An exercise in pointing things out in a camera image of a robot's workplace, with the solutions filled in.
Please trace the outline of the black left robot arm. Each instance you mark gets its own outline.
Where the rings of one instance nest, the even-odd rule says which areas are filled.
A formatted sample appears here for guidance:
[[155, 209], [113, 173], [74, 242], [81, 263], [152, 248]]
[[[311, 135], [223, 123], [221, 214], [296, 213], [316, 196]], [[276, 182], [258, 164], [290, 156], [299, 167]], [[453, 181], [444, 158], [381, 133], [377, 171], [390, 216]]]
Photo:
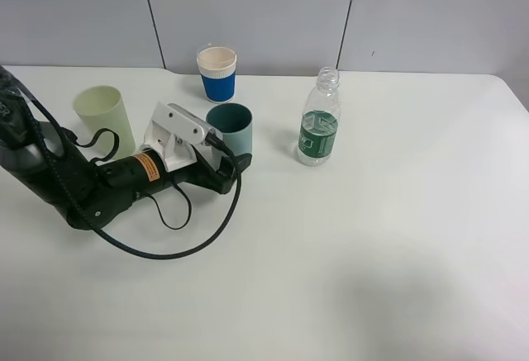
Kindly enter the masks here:
[[77, 136], [1, 70], [1, 166], [74, 229], [99, 232], [134, 202], [180, 183], [227, 194], [251, 164], [250, 152], [234, 150], [217, 128], [178, 105], [159, 105], [147, 135], [139, 154], [119, 159], [123, 139], [103, 126], [89, 145], [108, 136], [110, 150], [86, 159]]

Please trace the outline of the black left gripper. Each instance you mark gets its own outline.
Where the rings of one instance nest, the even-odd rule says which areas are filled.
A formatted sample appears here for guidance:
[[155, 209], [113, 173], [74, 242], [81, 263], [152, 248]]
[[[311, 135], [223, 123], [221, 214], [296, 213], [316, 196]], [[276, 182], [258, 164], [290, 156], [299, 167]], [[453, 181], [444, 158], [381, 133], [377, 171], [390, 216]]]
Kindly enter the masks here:
[[243, 173], [251, 165], [252, 154], [241, 154], [231, 159], [222, 154], [218, 169], [214, 169], [199, 153], [195, 153], [197, 161], [172, 172], [164, 172], [162, 178], [168, 185], [188, 183], [214, 191], [228, 194], [231, 191], [231, 178], [236, 177], [236, 167]]

